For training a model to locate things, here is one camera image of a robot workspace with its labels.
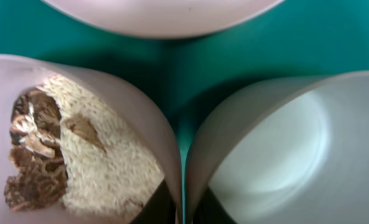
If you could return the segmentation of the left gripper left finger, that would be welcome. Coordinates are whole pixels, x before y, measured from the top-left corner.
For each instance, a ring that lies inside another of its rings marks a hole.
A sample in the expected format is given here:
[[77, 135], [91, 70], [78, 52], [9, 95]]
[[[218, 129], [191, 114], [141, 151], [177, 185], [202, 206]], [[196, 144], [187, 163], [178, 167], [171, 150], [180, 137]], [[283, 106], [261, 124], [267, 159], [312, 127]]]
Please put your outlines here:
[[163, 180], [130, 224], [175, 224], [176, 206]]

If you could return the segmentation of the teal plastic tray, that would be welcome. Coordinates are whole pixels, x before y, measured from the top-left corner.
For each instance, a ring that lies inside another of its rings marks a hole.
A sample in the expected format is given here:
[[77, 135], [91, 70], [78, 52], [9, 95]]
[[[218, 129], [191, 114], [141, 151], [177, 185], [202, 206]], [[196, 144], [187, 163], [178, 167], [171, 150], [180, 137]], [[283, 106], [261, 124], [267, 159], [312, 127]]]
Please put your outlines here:
[[186, 152], [215, 105], [240, 85], [369, 70], [369, 1], [286, 1], [220, 34], [141, 40], [88, 27], [39, 1], [0, 1], [0, 53], [121, 75], [172, 121]]

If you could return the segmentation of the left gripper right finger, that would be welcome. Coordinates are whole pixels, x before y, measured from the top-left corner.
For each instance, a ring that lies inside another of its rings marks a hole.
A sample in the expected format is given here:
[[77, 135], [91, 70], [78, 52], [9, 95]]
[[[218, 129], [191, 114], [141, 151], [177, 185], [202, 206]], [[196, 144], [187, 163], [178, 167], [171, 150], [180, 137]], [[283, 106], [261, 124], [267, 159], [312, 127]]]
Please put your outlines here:
[[208, 188], [192, 219], [193, 224], [236, 224]]

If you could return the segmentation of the pink round plate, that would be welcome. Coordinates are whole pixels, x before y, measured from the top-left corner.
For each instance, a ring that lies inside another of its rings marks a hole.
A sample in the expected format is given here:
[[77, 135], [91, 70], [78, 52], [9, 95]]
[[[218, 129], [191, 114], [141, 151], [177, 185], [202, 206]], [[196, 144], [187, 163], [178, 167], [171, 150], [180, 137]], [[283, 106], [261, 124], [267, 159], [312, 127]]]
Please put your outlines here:
[[43, 0], [89, 26], [148, 39], [183, 39], [220, 32], [283, 0]]

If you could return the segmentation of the grey-white bowl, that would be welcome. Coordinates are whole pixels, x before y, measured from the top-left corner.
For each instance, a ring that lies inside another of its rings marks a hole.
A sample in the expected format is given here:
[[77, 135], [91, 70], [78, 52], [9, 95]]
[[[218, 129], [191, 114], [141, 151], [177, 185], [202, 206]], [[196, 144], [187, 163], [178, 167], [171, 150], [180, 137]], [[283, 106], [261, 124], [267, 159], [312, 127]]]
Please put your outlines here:
[[187, 223], [208, 188], [236, 223], [369, 223], [369, 70], [238, 90], [185, 168]]

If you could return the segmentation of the rice and meat leftovers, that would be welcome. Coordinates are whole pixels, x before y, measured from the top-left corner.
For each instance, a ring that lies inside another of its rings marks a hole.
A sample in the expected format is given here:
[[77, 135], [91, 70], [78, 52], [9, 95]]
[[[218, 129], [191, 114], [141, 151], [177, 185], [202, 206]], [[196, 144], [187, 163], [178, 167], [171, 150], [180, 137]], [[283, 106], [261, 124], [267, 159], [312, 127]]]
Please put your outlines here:
[[15, 211], [61, 203], [81, 218], [132, 222], [164, 178], [152, 152], [102, 99], [61, 75], [19, 95], [4, 198]]

